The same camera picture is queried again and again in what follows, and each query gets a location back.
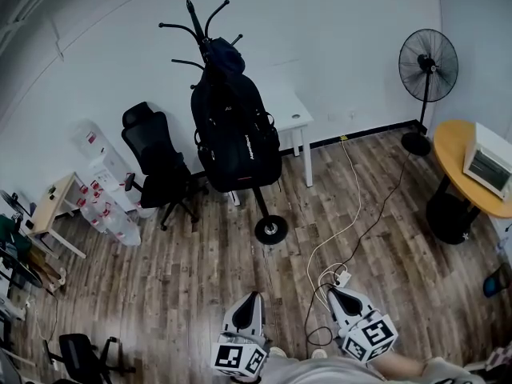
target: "microwave oven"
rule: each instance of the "microwave oven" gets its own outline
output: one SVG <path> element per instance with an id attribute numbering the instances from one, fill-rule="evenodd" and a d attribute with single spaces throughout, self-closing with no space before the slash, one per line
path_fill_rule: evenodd
<path id="1" fill-rule="evenodd" d="M 464 174 L 484 185 L 504 201 L 512 194 L 512 145 L 474 124 L 474 136 L 466 146 Z"/>

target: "black bag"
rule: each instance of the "black bag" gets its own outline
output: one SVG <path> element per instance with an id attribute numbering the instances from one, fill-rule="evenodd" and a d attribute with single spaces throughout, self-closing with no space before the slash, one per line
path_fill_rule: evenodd
<path id="1" fill-rule="evenodd" d="M 198 156 L 213 188 L 229 192 L 279 179 L 278 132 L 248 77 L 229 74 L 212 84 L 204 73 L 191 108 Z"/>

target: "white side table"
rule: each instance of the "white side table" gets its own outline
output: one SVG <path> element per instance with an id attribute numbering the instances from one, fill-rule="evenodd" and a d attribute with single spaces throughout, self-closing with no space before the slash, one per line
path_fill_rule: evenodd
<path id="1" fill-rule="evenodd" d="M 280 81 L 254 80 L 262 96 L 266 112 L 274 118 L 274 126 L 279 133 L 290 132 L 294 155 L 299 156 L 299 147 L 302 142 L 302 157 L 304 158 L 304 177 L 306 186 L 313 185 L 313 172 L 311 169 L 310 140 L 307 135 L 307 127 L 313 122 L 313 117 L 297 98 L 294 90 Z M 240 200 L 235 191 L 229 192 L 235 206 L 240 205 Z"/>

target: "fan pole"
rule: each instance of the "fan pole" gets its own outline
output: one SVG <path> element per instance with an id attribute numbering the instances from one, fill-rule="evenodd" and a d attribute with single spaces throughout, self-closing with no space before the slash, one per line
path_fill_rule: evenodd
<path id="1" fill-rule="evenodd" d="M 423 118 L 425 117 L 426 104 L 429 98 L 430 76 L 432 72 L 426 73 L 425 94 L 423 95 L 422 116 L 419 120 L 418 132 L 408 132 L 402 136 L 402 146 L 414 155 L 424 157 L 430 152 L 430 142 L 422 132 Z"/>

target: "black chair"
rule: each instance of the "black chair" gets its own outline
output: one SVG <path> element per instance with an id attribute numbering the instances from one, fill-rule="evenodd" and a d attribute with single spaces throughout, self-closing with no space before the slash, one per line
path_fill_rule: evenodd
<path id="1" fill-rule="evenodd" d="M 196 223 L 199 219 L 183 203 L 183 199 L 199 190 L 208 194 L 208 189 L 197 186 L 183 161 L 183 154 L 174 149 L 166 115 L 153 112 L 146 102 L 141 102 L 124 113 L 122 125 L 122 139 L 134 153 L 144 175 L 147 175 L 144 187 L 136 183 L 135 174 L 130 175 L 125 190 L 134 187 L 142 192 L 142 208 L 157 208 L 169 203 L 160 223 L 162 230 L 167 230 L 166 220 L 176 204 L 191 216 L 192 223 Z"/>
<path id="2" fill-rule="evenodd" d="M 124 373 L 135 373 L 134 367 L 125 368 L 122 364 L 121 345 L 119 345 L 119 358 L 116 367 L 110 367 L 106 364 L 109 353 L 109 346 L 112 342 L 118 342 L 114 337 L 110 337 L 103 347 L 102 354 L 98 358 L 94 353 L 98 348 L 93 346 L 89 338 L 84 334 L 65 334 L 58 338 L 58 344 L 61 348 L 62 356 L 52 354 L 48 350 L 48 343 L 44 341 L 46 355 L 50 362 L 56 360 L 63 362 L 67 373 L 76 382 L 82 384 L 102 384 L 103 380 L 107 384 L 112 384 L 109 372 L 117 371 L 120 375 Z"/>

